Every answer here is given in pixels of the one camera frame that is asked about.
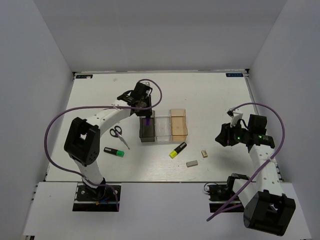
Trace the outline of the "purple cap highlighter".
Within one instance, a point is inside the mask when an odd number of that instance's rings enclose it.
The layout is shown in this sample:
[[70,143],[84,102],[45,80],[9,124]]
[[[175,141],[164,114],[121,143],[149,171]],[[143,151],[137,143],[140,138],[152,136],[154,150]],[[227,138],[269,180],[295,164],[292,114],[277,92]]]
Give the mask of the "purple cap highlighter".
[[144,119],[144,125],[145,126],[151,126],[152,125],[152,118],[151,117],[146,117]]

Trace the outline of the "small tan eraser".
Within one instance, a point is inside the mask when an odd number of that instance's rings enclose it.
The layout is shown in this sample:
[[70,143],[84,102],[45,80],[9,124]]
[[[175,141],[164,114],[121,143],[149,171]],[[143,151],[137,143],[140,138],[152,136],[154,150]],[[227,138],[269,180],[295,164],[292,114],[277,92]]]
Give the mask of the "small tan eraser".
[[208,154],[207,154],[206,150],[202,150],[201,151],[201,155],[202,155],[203,158],[207,158],[208,157]]

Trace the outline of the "black handled scissors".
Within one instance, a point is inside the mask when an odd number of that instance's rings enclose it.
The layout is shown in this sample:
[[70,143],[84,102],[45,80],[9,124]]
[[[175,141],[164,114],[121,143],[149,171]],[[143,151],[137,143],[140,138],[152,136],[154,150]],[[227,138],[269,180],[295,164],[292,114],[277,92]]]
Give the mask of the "black handled scissors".
[[119,138],[119,140],[126,146],[126,148],[129,150],[130,147],[125,141],[125,139],[122,137],[122,128],[119,125],[115,125],[113,128],[109,130],[109,133],[114,138]]

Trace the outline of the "grey white eraser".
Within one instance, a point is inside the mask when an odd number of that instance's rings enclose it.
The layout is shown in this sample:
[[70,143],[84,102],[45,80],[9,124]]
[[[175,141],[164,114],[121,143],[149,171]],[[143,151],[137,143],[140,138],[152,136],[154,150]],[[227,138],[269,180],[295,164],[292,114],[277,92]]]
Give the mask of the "grey white eraser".
[[197,161],[197,160],[188,161],[188,162],[186,163],[186,167],[187,167],[187,168],[194,167],[194,166],[197,166],[197,165],[198,165],[198,161]]

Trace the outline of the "yellow cap highlighter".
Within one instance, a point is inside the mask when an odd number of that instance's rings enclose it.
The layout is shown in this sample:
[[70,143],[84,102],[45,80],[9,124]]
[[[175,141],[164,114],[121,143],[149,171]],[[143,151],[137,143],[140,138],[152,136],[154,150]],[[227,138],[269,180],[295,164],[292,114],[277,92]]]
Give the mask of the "yellow cap highlighter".
[[174,159],[182,150],[184,150],[187,147],[186,142],[182,142],[179,146],[177,146],[170,154],[169,157],[171,159]]

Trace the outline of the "green cap highlighter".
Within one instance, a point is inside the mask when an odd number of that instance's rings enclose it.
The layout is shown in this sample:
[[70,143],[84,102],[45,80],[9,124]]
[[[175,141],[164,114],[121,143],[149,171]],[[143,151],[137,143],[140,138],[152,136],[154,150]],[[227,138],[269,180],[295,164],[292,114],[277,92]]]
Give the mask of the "green cap highlighter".
[[114,149],[114,148],[109,148],[109,147],[105,147],[103,149],[103,152],[107,153],[107,154],[110,154],[110,155],[113,155],[113,156],[121,157],[121,158],[123,158],[124,155],[125,155],[124,151],[121,151],[121,150],[118,150],[118,149]]

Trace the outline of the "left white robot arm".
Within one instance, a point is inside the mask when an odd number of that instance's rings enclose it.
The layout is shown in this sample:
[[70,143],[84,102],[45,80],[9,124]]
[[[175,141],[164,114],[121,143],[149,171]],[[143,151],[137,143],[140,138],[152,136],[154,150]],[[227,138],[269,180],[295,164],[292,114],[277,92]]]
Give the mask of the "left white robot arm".
[[87,118],[75,118],[70,125],[64,150],[74,160],[82,176],[83,183],[89,187],[88,193],[99,200],[105,196],[106,183],[96,162],[100,153],[100,138],[116,123],[135,114],[152,114],[152,88],[144,80],[136,83],[133,90],[126,91],[113,102],[111,107]]

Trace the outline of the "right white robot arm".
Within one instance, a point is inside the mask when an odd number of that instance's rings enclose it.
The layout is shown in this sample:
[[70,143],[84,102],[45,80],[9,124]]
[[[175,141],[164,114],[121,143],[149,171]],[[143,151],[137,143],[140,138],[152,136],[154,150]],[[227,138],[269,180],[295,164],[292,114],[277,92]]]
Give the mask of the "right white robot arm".
[[224,147],[244,144],[256,171],[249,177],[233,173],[225,184],[214,183],[204,188],[210,201],[222,206],[211,209],[217,216],[220,213],[243,208],[243,223],[246,228],[283,236],[296,209],[295,200],[286,196],[281,187],[274,158],[275,143],[267,135],[267,118],[250,115],[248,123],[243,114],[229,111],[229,123],[221,126],[216,142]]

